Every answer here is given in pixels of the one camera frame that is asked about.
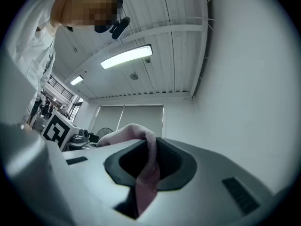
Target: neck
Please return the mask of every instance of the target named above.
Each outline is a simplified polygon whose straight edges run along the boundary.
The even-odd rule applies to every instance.
[[[55,34],[58,27],[61,26],[61,16],[66,0],[55,0],[50,13],[50,33]]]

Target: pink fabric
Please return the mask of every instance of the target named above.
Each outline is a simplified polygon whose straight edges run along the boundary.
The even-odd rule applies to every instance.
[[[160,180],[160,169],[156,161],[157,142],[155,133],[141,125],[129,124],[102,137],[96,147],[112,145],[132,139],[146,139],[149,149],[148,161],[139,174],[135,185],[138,214],[141,215],[156,197],[157,183]]]

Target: fan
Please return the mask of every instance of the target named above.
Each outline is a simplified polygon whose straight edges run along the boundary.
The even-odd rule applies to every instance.
[[[100,129],[98,132],[97,132],[97,136],[100,138],[102,138],[103,136],[107,135],[107,134],[110,134],[111,132],[113,132],[113,130],[111,130],[110,128],[102,128]]]

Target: ceiling light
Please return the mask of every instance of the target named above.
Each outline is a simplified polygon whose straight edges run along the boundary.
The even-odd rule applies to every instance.
[[[79,76],[77,78],[75,78],[74,80],[71,81],[71,85],[75,85],[77,84],[78,82],[81,82],[84,78]]]
[[[104,69],[107,69],[114,65],[124,63],[126,61],[130,61],[133,59],[142,58],[142,57],[146,57],[146,56],[151,56],[151,55],[152,55],[151,45],[145,45],[145,46],[138,47],[138,48],[132,49],[130,51],[124,52],[122,54],[118,54],[112,58],[109,58],[109,59],[101,62],[100,64]]]

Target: white lab coat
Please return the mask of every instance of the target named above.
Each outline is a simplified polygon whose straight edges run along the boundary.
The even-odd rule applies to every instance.
[[[4,39],[4,48],[36,89],[21,123],[27,122],[36,98],[40,96],[41,90],[49,79],[55,60],[54,37],[50,36],[45,27],[50,19],[54,2],[55,0],[27,0]],[[37,27],[40,27],[41,31],[36,32]],[[49,63],[49,55],[53,55],[51,63]]]

